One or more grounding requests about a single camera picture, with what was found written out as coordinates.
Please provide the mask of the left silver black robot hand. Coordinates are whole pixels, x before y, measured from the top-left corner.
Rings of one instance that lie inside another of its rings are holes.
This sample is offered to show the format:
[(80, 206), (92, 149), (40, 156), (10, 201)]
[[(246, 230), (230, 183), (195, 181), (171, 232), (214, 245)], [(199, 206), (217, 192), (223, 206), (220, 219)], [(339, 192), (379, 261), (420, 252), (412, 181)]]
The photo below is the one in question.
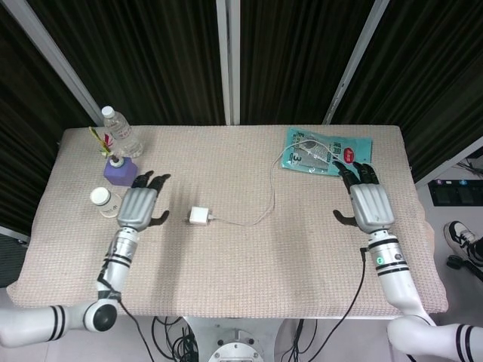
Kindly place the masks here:
[(151, 178), (153, 174), (153, 170), (140, 174), (126, 191), (117, 216), (120, 228), (142, 232), (151, 226), (163, 225), (168, 219), (170, 214), (168, 210), (158, 218), (152, 215), (159, 193), (171, 175), (166, 173)]

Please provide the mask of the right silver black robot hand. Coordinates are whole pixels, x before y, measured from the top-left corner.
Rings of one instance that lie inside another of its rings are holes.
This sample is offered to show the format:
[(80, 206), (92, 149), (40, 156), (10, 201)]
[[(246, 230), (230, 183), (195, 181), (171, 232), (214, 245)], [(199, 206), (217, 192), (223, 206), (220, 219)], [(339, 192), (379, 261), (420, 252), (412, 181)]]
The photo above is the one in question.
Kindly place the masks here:
[(372, 166), (354, 162), (356, 176), (340, 161), (333, 161), (333, 165), (339, 170), (354, 212), (354, 216), (346, 217), (339, 210), (333, 210), (336, 220), (343, 225), (357, 226), (366, 234), (389, 230), (395, 217), (386, 190)]

